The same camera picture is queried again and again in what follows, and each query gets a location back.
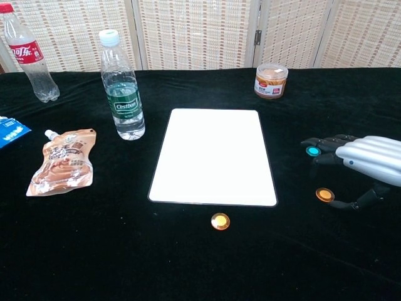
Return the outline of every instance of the plastic jar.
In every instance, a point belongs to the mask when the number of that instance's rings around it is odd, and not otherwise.
[[[279,64],[262,64],[256,70],[255,93],[262,98],[273,99],[283,96],[288,69]]]

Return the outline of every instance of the orange coin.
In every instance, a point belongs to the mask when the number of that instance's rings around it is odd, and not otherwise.
[[[217,230],[225,230],[230,226],[230,219],[224,213],[216,213],[212,216],[211,223]]]
[[[320,201],[329,203],[334,200],[334,193],[327,188],[318,188],[316,190],[316,196]]]

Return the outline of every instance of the clear plastic bottle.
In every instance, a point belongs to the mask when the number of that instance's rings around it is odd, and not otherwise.
[[[103,45],[102,80],[118,134],[125,140],[136,140],[145,133],[137,79],[121,49],[117,30],[99,32]]]
[[[60,91],[49,74],[46,60],[33,33],[19,22],[10,3],[0,3],[0,13],[3,14],[6,41],[28,76],[36,97],[42,102],[55,101]]]

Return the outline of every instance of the robotic hand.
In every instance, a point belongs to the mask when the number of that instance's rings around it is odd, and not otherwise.
[[[315,157],[313,165],[344,165],[374,180],[371,190],[352,203],[330,200],[328,204],[339,209],[362,209],[371,206],[390,192],[401,187],[401,142],[379,136],[357,138],[350,135],[301,142],[306,152]]]

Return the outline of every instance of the white tablet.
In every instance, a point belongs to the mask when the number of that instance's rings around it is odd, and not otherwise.
[[[274,206],[257,111],[174,109],[148,197],[166,203]]]

